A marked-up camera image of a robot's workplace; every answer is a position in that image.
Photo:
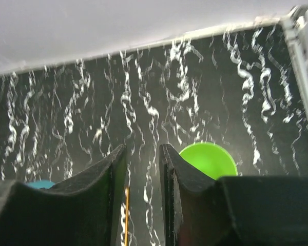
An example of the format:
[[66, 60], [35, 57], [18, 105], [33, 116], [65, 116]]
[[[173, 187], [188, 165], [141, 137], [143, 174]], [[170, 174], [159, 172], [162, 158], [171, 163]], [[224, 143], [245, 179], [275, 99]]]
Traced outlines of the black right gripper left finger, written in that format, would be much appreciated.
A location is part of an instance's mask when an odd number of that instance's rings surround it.
[[126, 170], [119, 145], [48, 189], [0, 180], [0, 245], [114, 245]]

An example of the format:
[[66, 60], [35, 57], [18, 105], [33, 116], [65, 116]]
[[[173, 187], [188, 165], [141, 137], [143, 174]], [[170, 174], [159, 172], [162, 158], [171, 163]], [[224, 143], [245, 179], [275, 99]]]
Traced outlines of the teal plastic wine glass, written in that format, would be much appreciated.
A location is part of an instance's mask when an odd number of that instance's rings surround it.
[[54, 186], [55, 183], [49, 180], [38, 180], [34, 182], [28, 182], [26, 185], [34, 189], [49, 189]]

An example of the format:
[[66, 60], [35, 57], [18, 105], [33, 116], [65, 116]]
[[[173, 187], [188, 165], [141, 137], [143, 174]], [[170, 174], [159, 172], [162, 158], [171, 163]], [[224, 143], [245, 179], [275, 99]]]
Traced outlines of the green plastic wine glass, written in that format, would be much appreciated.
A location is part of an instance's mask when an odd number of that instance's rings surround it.
[[238, 176], [232, 156], [224, 148], [211, 142], [194, 143], [179, 154], [190, 165], [214, 180], [223, 176]]

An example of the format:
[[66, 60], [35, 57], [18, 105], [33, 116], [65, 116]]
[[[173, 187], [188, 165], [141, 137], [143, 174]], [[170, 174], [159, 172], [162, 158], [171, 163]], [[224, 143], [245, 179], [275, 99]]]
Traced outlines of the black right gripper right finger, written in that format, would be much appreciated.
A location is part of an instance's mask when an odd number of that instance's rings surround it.
[[159, 148], [166, 245], [308, 245], [308, 177], [213, 180]]

